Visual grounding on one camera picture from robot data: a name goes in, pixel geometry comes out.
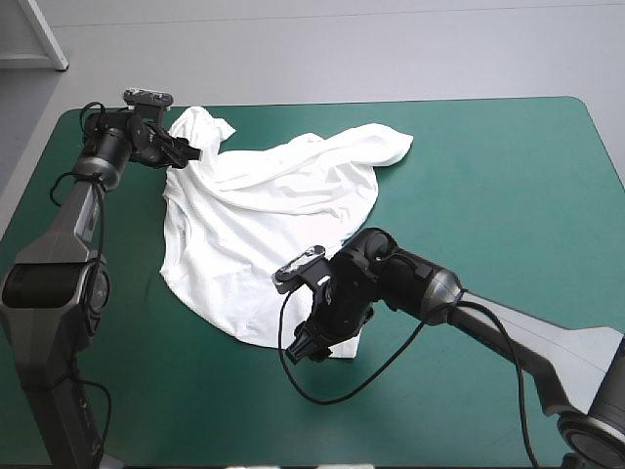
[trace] gray floor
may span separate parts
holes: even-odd
[[[39,5],[70,67],[0,73],[0,234],[59,115],[128,86],[179,106],[570,95],[625,176],[625,1]]]

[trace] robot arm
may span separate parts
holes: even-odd
[[[311,315],[286,350],[292,362],[327,358],[328,347],[360,332],[378,300],[430,325],[449,323],[511,360],[501,331],[479,311],[485,307],[533,376],[544,413],[561,416],[567,443],[602,467],[625,467],[623,334],[608,327],[566,329],[482,298],[463,289],[449,270],[400,249],[380,229],[363,230],[330,261],[323,254],[320,246],[311,248],[273,276],[280,293],[304,283],[313,292]]]
[[[131,89],[124,112],[94,113],[71,174],[76,183],[52,225],[16,258],[0,284],[0,322],[21,386],[54,467],[122,467],[103,453],[76,354],[88,347],[108,300],[102,253],[91,244],[106,192],[129,160],[182,168],[199,150],[162,129],[170,95]]]

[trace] white shirt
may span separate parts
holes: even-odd
[[[283,296],[271,274],[320,244],[331,257],[365,221],[378,195],[372,166],[408,152],[412,137],[380,124],[327,140],[305,134],[260,151],[218,154],[234,130],[202,107],[190,107],[170,133],[201,149],[185,169],[169,169],[163,196],[166,253],[160,273],[193,311],[250,344],[277,347]],[[282,341],[311,312],[304,286],[284,313]],[[353,358],[358,337],[332,357]]]

